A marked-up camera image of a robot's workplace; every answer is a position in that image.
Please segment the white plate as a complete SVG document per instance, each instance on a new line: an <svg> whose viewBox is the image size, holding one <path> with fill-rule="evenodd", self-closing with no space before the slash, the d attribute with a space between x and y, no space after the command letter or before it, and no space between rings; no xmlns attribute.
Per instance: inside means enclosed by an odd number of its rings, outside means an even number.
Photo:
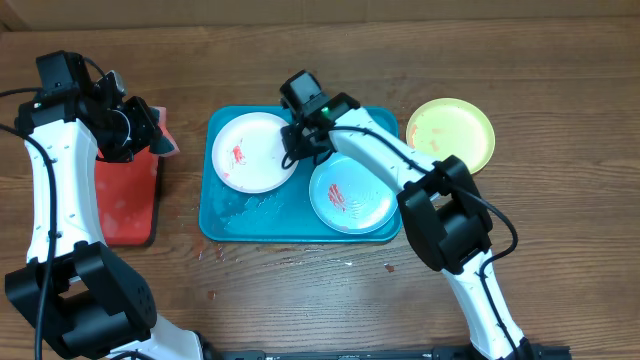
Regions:
<svg viewBox="0 0 640 360"><path fill-rule="evenodd" d="M216 135L211 150L215 173L233 190L265 193L283 185L297 163L282 168L281 129L287 122L274 114L251 112L235 117Z"/></svg>

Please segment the light blue plate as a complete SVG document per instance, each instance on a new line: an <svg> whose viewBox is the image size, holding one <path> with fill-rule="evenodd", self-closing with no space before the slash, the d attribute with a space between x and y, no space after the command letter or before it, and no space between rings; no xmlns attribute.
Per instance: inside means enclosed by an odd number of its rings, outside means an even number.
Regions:
<svg viewBox="0 0 640 360"><path fill-rule="evenodd" d="M349 236L372 234L399 219L394 191L343 154L332 154L315 168L308 192L320 221Z"/></svg>

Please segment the yellow plate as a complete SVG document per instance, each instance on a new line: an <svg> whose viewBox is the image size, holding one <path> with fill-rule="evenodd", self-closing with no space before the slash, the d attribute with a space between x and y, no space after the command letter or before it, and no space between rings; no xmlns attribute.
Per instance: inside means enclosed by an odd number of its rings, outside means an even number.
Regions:
<svg viewBox="0 0 640 360"><path fill-rule="evenodd" d="M439 98L421 105L411 115L406 142L440 161L454 155L475 174L494 153L495 132L489 118L475 105Z"/></svg>

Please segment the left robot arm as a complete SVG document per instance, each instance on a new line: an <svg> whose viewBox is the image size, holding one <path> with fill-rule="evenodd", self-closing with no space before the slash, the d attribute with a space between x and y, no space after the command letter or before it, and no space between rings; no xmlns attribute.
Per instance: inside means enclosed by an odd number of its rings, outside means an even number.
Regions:
<svg viewBox="0 0 640 360"><path fill-rule="evenodd" d="M25 266L5 277L35 349L64 359L215 358L201 334L157 312L147 282L107 247L99 223L98 162L175 149L159 112L129 96L114 71L93 80L93 61L78 53L57 51L36 65L41 83L10 129L31 161L33 234Z"/></svg>

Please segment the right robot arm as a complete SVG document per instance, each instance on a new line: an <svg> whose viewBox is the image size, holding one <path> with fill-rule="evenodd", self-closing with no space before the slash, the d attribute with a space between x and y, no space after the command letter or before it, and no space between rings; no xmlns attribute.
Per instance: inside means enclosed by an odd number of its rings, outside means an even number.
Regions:
<svg viewBox="0 0 640 360"><path fill-rule="evenodd" d="M455 156L432 160L380 127L345 93L284 90L293 117L283 131L285 157L301 160L332 151L345 155L396 195L406 237L417 256L448 280L466 318L472 355L530 359L534 351L512 319L497 283L490 250L492 219L506 217L484 200Z"/></svg>

